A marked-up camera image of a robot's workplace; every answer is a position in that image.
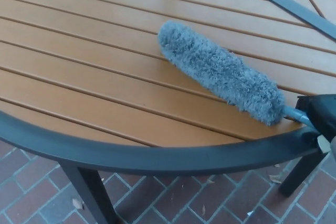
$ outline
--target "dark gray metal frame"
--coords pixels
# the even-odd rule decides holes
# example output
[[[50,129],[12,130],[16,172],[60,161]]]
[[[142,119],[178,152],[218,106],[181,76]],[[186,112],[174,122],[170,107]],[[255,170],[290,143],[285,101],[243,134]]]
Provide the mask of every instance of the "dark gray metal frame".
[[[329,38],[336,40],[336,25],[300,5],[294,0],[270,0],[272,3],[295,15],[300,20],[309,23]]]
[[[256,169],[304,156],[279,187],[289,196],[325,157],[318,148],[318,136],[314,129],[303,127],[258,141],[221,146],[137,147],[52,132],[0,112],[0,138],[59,162],[98,224],[115,224],[118,219],[98,170],[147,176],[201,176]]]

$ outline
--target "brick paving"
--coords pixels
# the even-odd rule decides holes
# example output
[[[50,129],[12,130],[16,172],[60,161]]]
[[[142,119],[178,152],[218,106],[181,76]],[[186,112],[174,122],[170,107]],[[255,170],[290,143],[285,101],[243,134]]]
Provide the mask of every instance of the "brick paving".
[[[100,172],[121,224],[336,223],[336,163],[327,157],[289,198],[269,175],[297,161],[204,177],[142,177]],[[0,224],[96,224],[56,162],[0,142]]]

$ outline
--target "fallen leaf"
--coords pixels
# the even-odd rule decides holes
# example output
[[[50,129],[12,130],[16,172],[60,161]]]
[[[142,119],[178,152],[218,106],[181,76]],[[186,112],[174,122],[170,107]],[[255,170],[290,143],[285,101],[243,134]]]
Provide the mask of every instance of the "fallen leaf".
[[[276,184],[281,184],[280,175],[269,175],[269,179]]]
[[[72,199],[72,204],[76,209],[83,209],[84,202],[78,199]]]

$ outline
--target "microfiber duster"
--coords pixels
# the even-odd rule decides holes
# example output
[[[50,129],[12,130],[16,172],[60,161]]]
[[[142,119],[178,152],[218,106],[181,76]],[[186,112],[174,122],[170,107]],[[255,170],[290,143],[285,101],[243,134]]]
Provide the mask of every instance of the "microfiber duster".
[[[173,65],[253,118],[267,125],[288,114],[301,122],[307,119],[303,112],[285,106],[283,93],[265,74],[187,26],[164,23],[158,41],[162,54]]]

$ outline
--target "table top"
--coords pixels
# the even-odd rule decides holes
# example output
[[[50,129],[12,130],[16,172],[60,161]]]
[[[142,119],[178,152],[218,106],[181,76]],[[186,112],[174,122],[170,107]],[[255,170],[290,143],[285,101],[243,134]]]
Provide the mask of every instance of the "table top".
[[[336,0],[296,0],[336,24]],[[183,22],[276,80],[287,104],[336,93],[336,43],[267,0],[0,0],[0,111],[94,141],[212,146],[291,132],[179,72],[156,33]]]

